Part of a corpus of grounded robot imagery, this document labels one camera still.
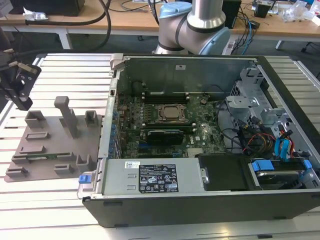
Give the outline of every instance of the open computer chassis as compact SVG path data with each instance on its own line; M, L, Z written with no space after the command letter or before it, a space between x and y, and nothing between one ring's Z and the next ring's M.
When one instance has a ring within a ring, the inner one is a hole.
M265 57L114 54L111 67L97 170L79 187L101 226L320 206L320 135Z

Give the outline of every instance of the green circuit board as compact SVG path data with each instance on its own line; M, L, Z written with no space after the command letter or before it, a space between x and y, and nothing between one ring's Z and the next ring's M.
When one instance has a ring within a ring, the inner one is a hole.
M185 158L195 153L223 153L226 147L217 130L215 122L215 102L208 101L201 104L203 96L190 95L187 104L145 104L138 97L119 99L121 110L120 128L122 138L121 157L135 158ZM163 106L177 106L183 109L183 121L195 123L190 134L183 135L182 144L179 145L149 145L143 123L157 123L160 109Z

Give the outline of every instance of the motherboard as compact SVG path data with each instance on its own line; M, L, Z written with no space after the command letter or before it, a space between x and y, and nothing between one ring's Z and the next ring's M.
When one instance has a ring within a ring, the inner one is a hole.
M174 99L120 96L116 111L121 158L193 158L225 152L215 105L202 94Z

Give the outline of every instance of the blue latch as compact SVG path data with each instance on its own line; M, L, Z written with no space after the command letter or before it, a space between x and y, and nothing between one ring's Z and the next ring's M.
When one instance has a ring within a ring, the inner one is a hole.
M280 158L283 159L285 162L289 162L289 159L287 158L287 152L289 150L290 141L286 138L278 137L274 144L274 153L278 157L280 155Z
M309 160L304 160L303 164L305 166L306 169L312 169L312 164Z
M80 175L79 176L80 184L90 184L91 183L91 175Z
M255 160L252 163L252 167L253 167L253 170L255 172L257 172L257 171L273 171L273 170L275 170L274 166L272 165L272 162L270 160L265 160L265 159Z

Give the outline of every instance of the desk leg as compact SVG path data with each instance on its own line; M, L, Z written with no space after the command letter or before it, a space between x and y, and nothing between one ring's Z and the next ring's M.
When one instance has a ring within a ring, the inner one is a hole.
M67 29L61 28L57 31L63 49L73 49L71 39Z
M234 49L234 46L235 46L236 42L238 41L238 38L239 38L238 35L232 34L230 36L228 43L226 44L226 46L224 47L224 49L222 51L222 55L231 55L231 52Z
M275 49L280 50L284 43L285 43L285 41L281 41L281 40L278 41L278 43L275 46Z

